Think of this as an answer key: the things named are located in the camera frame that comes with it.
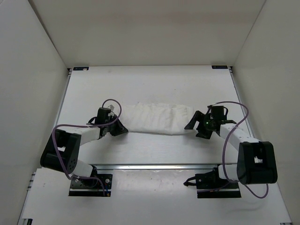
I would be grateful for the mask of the white pleated skirt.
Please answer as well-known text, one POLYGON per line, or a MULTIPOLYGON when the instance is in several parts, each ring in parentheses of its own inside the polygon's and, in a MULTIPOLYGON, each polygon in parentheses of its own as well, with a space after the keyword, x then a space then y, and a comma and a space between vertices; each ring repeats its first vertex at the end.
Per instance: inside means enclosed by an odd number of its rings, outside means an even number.
POLYGON ((191 121, 195 110, 177 104, 138 103, 122 109, 121 123, 129 132, 161 135, 183 135, 191 132, 185 126, 191 121))

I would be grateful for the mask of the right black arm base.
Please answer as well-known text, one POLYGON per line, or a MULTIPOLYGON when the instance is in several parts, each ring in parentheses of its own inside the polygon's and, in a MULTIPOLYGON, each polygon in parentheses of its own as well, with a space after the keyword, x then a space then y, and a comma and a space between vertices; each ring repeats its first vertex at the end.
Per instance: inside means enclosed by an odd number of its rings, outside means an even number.
POLYGON ((238 183, 220 178, 218 172, 217 166, 205 168, 203 172, 196 172, 193 177, 188 178, 183 185, 196 187, 198 199, 241 198, 238 183))

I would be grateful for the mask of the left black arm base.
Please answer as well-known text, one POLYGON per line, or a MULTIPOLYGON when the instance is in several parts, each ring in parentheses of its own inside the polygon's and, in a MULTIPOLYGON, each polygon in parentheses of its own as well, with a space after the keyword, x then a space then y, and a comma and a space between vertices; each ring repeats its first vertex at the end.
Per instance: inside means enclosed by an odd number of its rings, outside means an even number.
POLYGON ((72 179, 69 196, 111 197, 113 174, 101 172, 93 166, 92 177, 96 179, 72 179))

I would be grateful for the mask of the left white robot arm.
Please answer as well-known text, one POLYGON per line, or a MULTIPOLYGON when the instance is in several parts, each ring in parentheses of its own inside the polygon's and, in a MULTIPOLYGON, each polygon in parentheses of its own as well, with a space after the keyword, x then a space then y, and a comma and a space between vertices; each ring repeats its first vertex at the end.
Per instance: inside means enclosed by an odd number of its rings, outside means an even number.
POLYGON ((85 126, 58 125, 53 129, 42 153, 42 167, 65 173, 68 177, 82 177, 83 183, 92 187, 98 182, 94 166, 78 159, 82 145, 99 140, 106 134, 119 136, 128 133, 119 116, 112 109, 100 107, 97 115, 85 126))

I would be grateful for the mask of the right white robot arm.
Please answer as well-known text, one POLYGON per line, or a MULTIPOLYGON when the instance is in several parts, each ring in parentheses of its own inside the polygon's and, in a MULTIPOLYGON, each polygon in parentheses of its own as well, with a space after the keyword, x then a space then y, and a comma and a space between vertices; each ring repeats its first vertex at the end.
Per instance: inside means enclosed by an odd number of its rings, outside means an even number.
POLYGON ((213 133, 225 140, 222 150, 222 164, 210 176, 210 183, 222 187, 227 181, 243 185, 273 184, 278 180, 274 147, 249 136, 239 124, 227 118, 229 110, 224 106, 209 105, 206 113, 196 111, 186 130, 196 129, 196 137, 210 139, 213 133), (225 163, 225 151, 231 144, 238 152, 237 162, 225 163))

